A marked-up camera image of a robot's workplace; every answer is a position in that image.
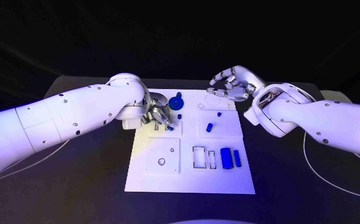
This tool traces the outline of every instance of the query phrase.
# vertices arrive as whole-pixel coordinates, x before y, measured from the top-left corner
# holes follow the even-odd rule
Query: circular hole
[[[165,159],[158,159],[158,165],[163,166],[165,164]]]

